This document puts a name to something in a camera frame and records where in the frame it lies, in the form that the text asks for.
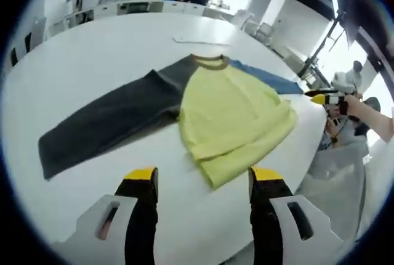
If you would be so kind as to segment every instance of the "yellow t-shirt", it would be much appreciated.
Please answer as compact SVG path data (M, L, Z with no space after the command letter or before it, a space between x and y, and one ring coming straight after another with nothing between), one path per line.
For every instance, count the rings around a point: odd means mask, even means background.
M270 153L297 115L268 85L224 59L201 60L186 87L179 125L183 143L212 188Z

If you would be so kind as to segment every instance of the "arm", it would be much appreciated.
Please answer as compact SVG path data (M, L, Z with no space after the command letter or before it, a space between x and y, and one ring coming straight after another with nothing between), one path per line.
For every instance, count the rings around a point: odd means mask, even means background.
M345 96L348 102L348 114L356 116L372 128L385 142L389 142L394 135L393 120L370 106L360 102L355 96Z

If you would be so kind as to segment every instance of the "white table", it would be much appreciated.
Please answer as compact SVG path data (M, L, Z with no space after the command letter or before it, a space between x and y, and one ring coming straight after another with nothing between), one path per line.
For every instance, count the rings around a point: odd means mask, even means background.
M179 44L172 39L190 32L220 37L230 45ZM218 265L252 241L247 174L213 192L182 145L177 124L50 181L42 176L40 136L90 101L190 53L225 54L296 79L275 54L230 23L177 14L132 14L89 22L44 42L13 68L2 99L4 154L22 208L45 240L68 238L76 219L101 196L113 194L124 175L155 165L157 264ZM283 98L292 100L298 123L258 165L279 171L295 191L320 141L325 112L305 96Z

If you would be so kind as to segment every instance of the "dark gray sleeve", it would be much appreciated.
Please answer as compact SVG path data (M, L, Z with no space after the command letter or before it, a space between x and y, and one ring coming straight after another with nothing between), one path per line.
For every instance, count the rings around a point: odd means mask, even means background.
M197 69L186 57L94 100L39 141L45 179L100 155L163 121L175 121L186 85Z

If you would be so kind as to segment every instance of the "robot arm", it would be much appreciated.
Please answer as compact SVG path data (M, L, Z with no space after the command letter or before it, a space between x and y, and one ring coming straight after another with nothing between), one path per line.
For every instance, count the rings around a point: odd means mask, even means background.
M252 167L249 196L255 265L321 264L341 246L329 218L305 197L293 196L275 171ZM115 195L103 196L78 219L68 240L52 248L69 264L154 265L157 201L158 170L136 170Z

